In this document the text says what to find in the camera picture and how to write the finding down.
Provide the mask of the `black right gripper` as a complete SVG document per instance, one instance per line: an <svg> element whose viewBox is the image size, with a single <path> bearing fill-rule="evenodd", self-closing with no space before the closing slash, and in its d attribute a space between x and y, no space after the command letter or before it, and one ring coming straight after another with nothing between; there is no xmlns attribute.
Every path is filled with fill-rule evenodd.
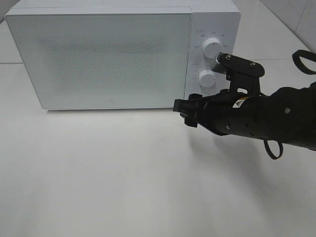
<svg viewBox="0 0 316 237"><path fill-rule="evenodd" d="M229 89L208 97L193 93L187 100L176 99L173 111L179 112L184 124L189 127L196 128L200 124L220 136L251 136L249 125L253 119L250 112L242 112L241 108L259 98L261 76L261 73L228 72Z"/></svg>

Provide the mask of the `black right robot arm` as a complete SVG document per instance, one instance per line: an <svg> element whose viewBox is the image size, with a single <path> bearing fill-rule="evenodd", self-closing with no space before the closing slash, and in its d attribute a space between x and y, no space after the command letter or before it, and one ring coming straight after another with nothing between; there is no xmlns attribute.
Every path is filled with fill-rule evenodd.
<svg viewBox="0 0 316 237"><path fill-rule="evenodd" d="M229 73L230 88L213 96L191 94L176 99L173 111L179 112L185 125L201 125L219 135L236 135L264 141L316 149L316 85L296 89L282 87L270 96L244 94L232 87L259 84L255 77Z"/></svg>

